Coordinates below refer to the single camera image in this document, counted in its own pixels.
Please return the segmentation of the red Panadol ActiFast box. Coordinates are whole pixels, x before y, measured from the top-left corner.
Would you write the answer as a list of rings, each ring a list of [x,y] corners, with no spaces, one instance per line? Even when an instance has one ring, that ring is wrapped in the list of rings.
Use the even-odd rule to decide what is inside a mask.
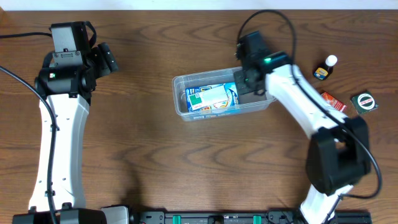
[[[334,107],[334,109],[340,112],[344,112],[344,110],[346,109],[346,105],[343,102],[337,100],[334,96],[330,95],[328,92],[324,91],[321,94],[321,96],[329,105]]]

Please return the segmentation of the dark green square packet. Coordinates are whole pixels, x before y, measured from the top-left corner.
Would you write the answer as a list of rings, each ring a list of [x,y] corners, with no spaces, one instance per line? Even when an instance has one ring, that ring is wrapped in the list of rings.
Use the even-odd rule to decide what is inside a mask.
[[[364,91],[358,95],[354,95],[350,99],[357,114],[365,114],[379,108],[375,98],[370,91]]]

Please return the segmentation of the blue medicine box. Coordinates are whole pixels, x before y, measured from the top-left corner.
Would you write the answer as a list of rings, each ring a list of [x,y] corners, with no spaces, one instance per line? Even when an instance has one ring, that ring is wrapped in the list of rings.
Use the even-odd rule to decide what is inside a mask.
[[[227,101],[223,101],[220,103],[215,103],[211,106],[207,106],[204,107],[202,109],[199,110],[195,110],[192,111],[190,108],[190,103],[187,100],[187,96],[198,92],[198,91],[205,91],[207,89],[210,88],[215,88],[217,86],[221,86],[223,85],[226,91],[226,94],[228,96],[228,100]],[[214,85],[205,85],[205,86],[196,86],[196,87],[192,87],[192,88],[186,88],[185,89],[185,96],[186,96],[186,102],[187,102],[187,110],[188,112],[204,112],[204,113],[209,113],[211,110],[215,110],[215,109],[223,109],[225,110],[226,108],[229,108],[230,106],[236,106],[239,104],[239,96],[237,94],[237,90],[236,90],[236,85],[234,82],[230,82],[230,83],[219,83],[219,84],[214,84]]]

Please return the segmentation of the white green medicine box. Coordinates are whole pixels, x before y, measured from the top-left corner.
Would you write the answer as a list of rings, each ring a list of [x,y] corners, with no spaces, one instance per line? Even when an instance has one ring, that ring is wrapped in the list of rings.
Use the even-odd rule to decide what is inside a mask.
[[[215,103],[220,103],[228,100],[225,88],[223,85],[215,88],[210,88],[205,91],[198,91],[187,96],[192,111],[211,106]]]

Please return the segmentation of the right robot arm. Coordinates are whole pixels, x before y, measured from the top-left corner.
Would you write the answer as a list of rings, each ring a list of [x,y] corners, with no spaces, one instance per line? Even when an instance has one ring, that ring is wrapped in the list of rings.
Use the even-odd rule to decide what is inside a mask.
[[[300,213],[306,223],[331,220],[341,199],[371,171],[368,126],[329,105],[302,76],[285,52],[245,52],[236,57],[240,94],[265,90],[295,118],[310,140],[305,165],[311,183]]]

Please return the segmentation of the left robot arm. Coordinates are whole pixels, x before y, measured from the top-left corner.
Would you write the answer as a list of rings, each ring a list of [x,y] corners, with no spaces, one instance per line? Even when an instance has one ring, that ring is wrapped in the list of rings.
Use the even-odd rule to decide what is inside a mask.
[[[91,94],[98,78],[118,70],[106,43],[57,45],[35,79],[42,137],[34,192],[28,212],[13,223],[129,223],[125,205],[87,209],[82,151]]]

